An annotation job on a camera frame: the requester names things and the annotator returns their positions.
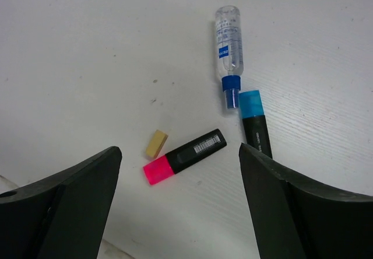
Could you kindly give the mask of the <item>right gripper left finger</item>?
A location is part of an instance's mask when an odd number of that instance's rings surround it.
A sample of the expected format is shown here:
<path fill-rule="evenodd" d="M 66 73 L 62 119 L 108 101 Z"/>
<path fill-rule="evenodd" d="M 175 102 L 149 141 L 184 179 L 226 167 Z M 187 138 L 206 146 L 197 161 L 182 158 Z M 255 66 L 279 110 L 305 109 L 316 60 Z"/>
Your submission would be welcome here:
<path fill-rule="evenodd" d="M 1 258 L 97 258 L 122 153 L 111 146 L 1 194 Z"/>

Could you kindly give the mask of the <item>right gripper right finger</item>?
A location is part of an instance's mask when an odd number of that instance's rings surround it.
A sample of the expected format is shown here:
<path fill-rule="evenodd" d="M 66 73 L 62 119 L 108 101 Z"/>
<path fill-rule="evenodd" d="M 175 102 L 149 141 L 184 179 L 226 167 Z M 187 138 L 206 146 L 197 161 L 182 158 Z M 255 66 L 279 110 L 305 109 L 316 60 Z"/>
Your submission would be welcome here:
<path fill-rule="evenodd" d="M 309 178 L 242 144 L 261 258 L 372 258 L 372 197 Z"/>

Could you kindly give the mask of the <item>small tan eraser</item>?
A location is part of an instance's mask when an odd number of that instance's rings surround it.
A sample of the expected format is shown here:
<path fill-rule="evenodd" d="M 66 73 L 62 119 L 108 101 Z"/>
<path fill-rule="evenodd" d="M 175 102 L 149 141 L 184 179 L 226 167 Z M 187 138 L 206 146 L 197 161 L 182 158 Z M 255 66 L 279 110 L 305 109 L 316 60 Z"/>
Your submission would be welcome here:
<path fill-rule="evenodd" d="M 158 157 L 161 149 L 163 148 L 166 140 L 168 138 L 168 135 L 164 133 L 163 131 L 160 131 L 157 129 L 151 140 L 149 141 L 147 148 L 145 150 L 145 154 L 147 157 L 155 159 Z"/>

